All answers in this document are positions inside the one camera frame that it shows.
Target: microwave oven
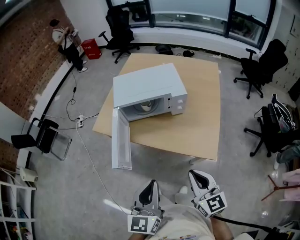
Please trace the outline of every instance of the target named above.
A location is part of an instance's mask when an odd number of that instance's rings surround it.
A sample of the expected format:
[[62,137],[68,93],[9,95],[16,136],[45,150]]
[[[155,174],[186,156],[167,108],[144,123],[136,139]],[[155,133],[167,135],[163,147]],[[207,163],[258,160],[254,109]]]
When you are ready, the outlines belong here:
[[113,78],[112,168],[131,170],[129,122],[183,113],[187,91],[172,63]]

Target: wooden table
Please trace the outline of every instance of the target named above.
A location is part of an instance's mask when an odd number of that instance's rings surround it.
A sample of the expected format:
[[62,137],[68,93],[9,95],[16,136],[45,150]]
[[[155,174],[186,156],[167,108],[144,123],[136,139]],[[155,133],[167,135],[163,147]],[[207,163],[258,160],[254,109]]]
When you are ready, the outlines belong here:
[[[185,112],[175,116],[169,112],[130,122],[131,142],[216,160],[221,114],[217,63],[180,56],[131,54],[120,75],[170,62],[175,65],[187,90]],[[93,131],[111,136],[112,113],[113,89],[101,108]]]

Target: window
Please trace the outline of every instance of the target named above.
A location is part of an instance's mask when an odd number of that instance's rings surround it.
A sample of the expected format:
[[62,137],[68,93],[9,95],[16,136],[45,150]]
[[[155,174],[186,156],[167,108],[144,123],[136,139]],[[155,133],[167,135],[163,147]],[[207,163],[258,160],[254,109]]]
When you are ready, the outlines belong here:
[[229,37],[250,45],[257,45],[263,31],[262,26],[243,17],[233,15]]
[[129,24],[131,27],[149,27],[149,15],[144,4],[129,5],[122,9],[129,11]]
[[131,27],[172,27],[218,34],[262,49],[276,0],[106,0],[130,12]]
[[223,33],[226,21],[192,14],[154,14],[156,26],[173,26],[209,32]]

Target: person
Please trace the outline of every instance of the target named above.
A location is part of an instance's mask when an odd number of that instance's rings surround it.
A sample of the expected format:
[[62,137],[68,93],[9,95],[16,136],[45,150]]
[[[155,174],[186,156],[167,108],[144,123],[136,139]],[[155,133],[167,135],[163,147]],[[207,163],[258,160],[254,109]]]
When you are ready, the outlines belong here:
[[133,233],[129,240],[253,240],[247,233],[234,238],[225,222],[213,217],[205,219],[191,203],[192,198],[188,197],[187,186],[175,195],[176,204],[160,195],[160,205],[165,212],[156,234]]
[[275,153],[274,170],[279,168],[280,163],[287,163],[300,157],[300,140],[293,141],[295,145],[288,146],[282,153]]
[[61,45],[64,54],[66,55],[68,61],[72,62],[75,68],[77,68],[78,72],[82,73],[88,70],[87,67],[83,67],[84,64],[87,63],[87,61],[83,61],[79,57],[79,52],[70,39],[69,35],[69,27],[66,27],[64,29],[63,27],[58,27],[59,20],[52,19],[50,21],[50,26],[52,27],[52,39],[57,45]]

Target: gray floor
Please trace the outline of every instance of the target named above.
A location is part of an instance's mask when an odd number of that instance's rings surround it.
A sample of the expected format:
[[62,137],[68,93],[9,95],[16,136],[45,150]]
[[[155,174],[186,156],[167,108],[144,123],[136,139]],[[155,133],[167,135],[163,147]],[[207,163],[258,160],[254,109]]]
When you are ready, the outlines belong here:
[[[77,80],[76,103],[69,106],[70,115],[91,116],[99,112],[112,87],[114,75],[119,74],[128,56],[114,64],[111,51],[102,50],[98,60],[87,63],[85,73],[73,71]],[[142,47],[140,53],[155,53],[153,47]],[[182,49],[174,49],[175,54]],[[195,57],[219,63],[221,86],[221,130],[218,148],[218,161],[203,160],[189,164],[191,157],[152,149],[132,143],[131,154],[133,170],[111,169],[111,139],[92,131],[96,118],[84,122],[79,133],[85,142],[96,169],[114,200],[129,209],[136,189],[148,180],[156,179],[162,193],[171,201],[182,185],[188,184],[189,169],[199,169],[214,176],[225,192],[228,208],[223,212],[225,218],[254,224],[276,226],[289,216],[293,204],[279,202],[283,191],[275,193],[264,202],[261,199],[272,188],[267,175],[271,174],[282,185],[281,173],[273,170],[273,157],[266,157],[265,146],[255,157],[249,153],[254,150],[259,139],[243,132],[244,127],[260,130],[253,114],[271,100],[272,93],[278,94],[280,101],[294,105],[287,94],[264,86],[264,98],[253,90],[251,98],[246,99],[248,84],[233,83],[240,76],[241,66],[230,59],[215,59],[212,55],[196,52]],[[74,78],[69,75],[52,103],[48,114],[66,117],[66,104],[72,97]],[[69,119],[54,119],[60,128],[73,128],[75,123]],[[65,161],[48,159],[33,155],[30,166],[39,174],[34,197],[34,217],[36,239],[126,239],[127,217],[117,207],[102,186],[95,173],[89,156],[81,143],[76,130],[62,130],[73,138]],[[251,230],[243,226],[230,225],[235,235]]]

